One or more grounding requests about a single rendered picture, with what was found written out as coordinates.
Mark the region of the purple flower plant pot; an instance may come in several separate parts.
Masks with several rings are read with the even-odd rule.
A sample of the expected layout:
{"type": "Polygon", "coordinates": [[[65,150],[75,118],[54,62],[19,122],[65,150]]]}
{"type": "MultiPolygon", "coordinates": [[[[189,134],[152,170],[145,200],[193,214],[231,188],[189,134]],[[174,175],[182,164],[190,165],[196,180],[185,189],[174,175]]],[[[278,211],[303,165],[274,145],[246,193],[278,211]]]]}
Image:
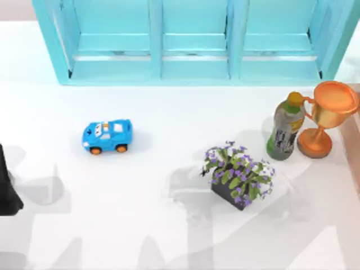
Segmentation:
{"type": "Polygon", "coordinates": [[[265,160],[256,161],[247,148],[226,141],[205,151],[200,175],[211,174],[211,190],[240,211],[273,191],[275,168],[265,160]]]}

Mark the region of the orange trophy cup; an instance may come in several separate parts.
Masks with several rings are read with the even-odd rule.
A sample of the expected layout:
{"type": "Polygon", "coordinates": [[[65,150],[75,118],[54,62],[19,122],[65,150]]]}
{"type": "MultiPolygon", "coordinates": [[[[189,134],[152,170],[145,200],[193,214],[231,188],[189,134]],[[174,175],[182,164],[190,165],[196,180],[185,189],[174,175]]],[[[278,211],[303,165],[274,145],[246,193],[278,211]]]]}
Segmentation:
{"type": "Polygon", "coordinates": [[[325,132],[340,126],[347,118],[360,110],[360,99],[349,85],[337,81],[320,83],[313,92],[313,98],[305,97],[312,105],[312,112],[306,116],[317,124],[307,128],[298,136],[300,152],[312,159],[325,158],[332,149],[331,137],[325,132]]]}

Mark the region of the light blue rack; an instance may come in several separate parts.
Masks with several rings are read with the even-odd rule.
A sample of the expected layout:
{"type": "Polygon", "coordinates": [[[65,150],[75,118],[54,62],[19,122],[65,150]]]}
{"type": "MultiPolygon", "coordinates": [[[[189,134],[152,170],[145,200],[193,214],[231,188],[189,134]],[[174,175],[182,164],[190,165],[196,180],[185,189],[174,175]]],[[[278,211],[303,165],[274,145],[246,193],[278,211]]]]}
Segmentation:
{"type": "Polygon", "coordinates": [[[311,86],[360,0],[32,0],[62,85],[311,86]]]}

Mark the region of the blue toy car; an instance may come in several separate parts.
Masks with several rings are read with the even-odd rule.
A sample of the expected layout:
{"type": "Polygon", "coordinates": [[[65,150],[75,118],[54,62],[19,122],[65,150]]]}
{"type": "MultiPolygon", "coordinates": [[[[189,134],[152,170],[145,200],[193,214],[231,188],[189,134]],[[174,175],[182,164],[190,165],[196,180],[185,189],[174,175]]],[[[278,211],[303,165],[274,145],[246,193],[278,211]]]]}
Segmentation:
{"type": "Polygon", "coordinates": [[[129,119],[91,122],[82,135],[82,146],[92,155],[104,151],[124,153],[133,139],[133,125],[129,119]]]}

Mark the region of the salmon-coloured shallow box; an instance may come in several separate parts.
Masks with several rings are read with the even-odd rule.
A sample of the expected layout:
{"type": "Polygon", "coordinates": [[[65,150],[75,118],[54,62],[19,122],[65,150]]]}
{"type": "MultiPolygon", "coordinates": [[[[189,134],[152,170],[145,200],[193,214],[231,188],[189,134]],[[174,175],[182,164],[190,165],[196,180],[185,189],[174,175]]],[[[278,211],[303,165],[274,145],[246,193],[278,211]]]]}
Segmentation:
{"type": "Polygon", "coordinates": [[[360,197],[360,109],[347,118],[339,129],[355,189],[360,197]]]}

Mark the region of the green bottle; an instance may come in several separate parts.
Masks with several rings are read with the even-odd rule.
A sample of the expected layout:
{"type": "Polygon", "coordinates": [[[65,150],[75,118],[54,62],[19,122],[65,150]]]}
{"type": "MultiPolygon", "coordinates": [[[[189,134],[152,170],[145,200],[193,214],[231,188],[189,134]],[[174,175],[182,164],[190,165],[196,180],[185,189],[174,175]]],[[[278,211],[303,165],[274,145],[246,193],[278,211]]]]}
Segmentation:
{"type": "Polygon", "coordinates": [[[291,92],[274,113],[274,127],[267,141],[267,154],[275,160],[290,157],[295,139],[305,119],[304,97],[299,92],[291,92]]]}

